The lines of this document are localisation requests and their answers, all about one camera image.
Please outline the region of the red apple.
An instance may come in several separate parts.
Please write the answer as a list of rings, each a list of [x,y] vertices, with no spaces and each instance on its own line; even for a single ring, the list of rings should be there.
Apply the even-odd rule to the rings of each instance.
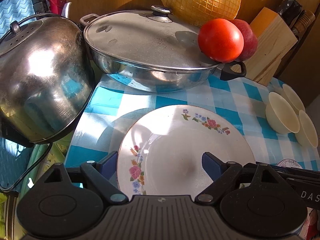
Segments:
[[[234,19],[231,22],[240,30],[244,38],[243,50],[235,60],[238,62],[246,61],[255,54],[258,47],[258,39],[246,21]]]

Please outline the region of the wooden knife block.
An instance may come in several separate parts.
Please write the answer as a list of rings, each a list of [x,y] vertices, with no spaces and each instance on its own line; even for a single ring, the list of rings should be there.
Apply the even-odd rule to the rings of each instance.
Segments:
[[[258,39],[258,47],[255,54],[245,61],[246,78],[267,86],[281,59],[297,43],[297,38],[284,20],[267,7],[259,12],[250,27]]]

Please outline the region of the red tomato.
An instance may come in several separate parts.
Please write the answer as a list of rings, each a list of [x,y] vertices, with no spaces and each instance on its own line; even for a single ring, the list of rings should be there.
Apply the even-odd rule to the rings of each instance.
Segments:
[[[230,21],[217,18],[205,23],[199,31],[200,50],[210,59],[229,63],[235,60],[244,48],[241,31]]]

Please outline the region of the blue checkered tablecloth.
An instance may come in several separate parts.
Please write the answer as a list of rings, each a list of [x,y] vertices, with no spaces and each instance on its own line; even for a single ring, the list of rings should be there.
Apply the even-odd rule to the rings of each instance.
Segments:
[[[76,127],[65,165],[78,167],[88,160],[115,160],[129,127],[144,114],[169,105],[194,105],[229,121],[247,140],[257,161],[276,164],[290,158],[308,170],[319,170],[319,155],[304,148],[293,135],[280,135],[265,118],[268,94],[281,82],[267,87],[245,78],[219,81],[215,77],[188,90],[155,94],[140,92],[103,76]],[[235,239],[235,234],[202,208],[191,209],[179,201],[168,210],[140,203],[137,209],[114,210],[85,239]]]

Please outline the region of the blue patterned mat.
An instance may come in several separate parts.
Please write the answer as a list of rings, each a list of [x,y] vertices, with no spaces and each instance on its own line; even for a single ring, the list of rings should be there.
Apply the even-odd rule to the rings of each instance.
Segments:
[[[0,7],[0,35],[1,37],[10,29],[12,21],[35,14],[31,0],[3,0]]]

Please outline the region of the cream bowl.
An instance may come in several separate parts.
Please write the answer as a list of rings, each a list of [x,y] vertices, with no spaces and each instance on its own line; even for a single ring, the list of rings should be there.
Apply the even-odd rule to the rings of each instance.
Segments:
[[[304,147],[318,147],[318,136],[315,126],[310,117],[300,110],[298,114],[300,130],[295,134],[295,137],[300,145]]]
[[[291,105],[297,115],[299,114],[299,111],[305,111],[302,100],[289,85],[283,84],[281,96]]]
[[[280,134],[296,134],[300,130],[295,111],[281,95],[275,92],[270,92],[268,95],[266,119],[271,128]]]

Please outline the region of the steel kettle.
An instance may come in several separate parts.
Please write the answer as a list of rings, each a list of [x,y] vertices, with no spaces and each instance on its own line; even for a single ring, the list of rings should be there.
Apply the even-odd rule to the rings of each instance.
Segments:
[[[82,31],[52,13],[11,23],[1,38],[1,186],[20,188],[35,145],[75,129],[95,87]]]

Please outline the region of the cream bowl near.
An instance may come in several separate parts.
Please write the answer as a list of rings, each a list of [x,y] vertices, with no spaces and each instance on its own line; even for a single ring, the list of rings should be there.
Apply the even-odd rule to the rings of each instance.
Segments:
[[[296,134],[300,130],[295,111],[281,95],[275,92],[270,92],[268,95],[266,119],[271,128],[280,134]]]

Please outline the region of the steel pan with lid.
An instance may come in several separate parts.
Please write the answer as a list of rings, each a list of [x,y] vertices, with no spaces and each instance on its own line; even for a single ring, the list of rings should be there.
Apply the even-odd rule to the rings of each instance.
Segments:
[[[222,81],[246,76],[243,62],[220,63],[199,48],[199,27],[180,21],[160,5],[80,18],[84,39],[101,71],[126,86],[167,93],[195,87],[214,75]]]

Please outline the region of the white plate colourful flowers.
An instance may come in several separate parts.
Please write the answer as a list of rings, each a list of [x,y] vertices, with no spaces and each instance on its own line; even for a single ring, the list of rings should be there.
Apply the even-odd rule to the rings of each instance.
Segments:
[[[255,161],[244,136],[226,119],[207,109],[171,105],[141,117],[121,142],[117,159],[120,191],[128,197],[195,197],[213,181],[202,167],[210,152],[241,165]]]

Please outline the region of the cream bowl right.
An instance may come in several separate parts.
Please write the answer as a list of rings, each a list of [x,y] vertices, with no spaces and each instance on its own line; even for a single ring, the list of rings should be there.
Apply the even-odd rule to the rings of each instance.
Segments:
[[[295,134],[295,137],[300,145],[304,147],[318,147],[318,136],[315,126],[310,117],[300,110],[298,114],[300,130]]]

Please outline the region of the cream bowl far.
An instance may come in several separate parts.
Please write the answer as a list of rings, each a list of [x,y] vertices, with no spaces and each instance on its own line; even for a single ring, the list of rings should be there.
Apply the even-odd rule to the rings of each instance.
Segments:
[[[302,100],[289,85],[283,84],[281,96],[291,105],[297,115],[299,114],[299,111],[305,111]]]

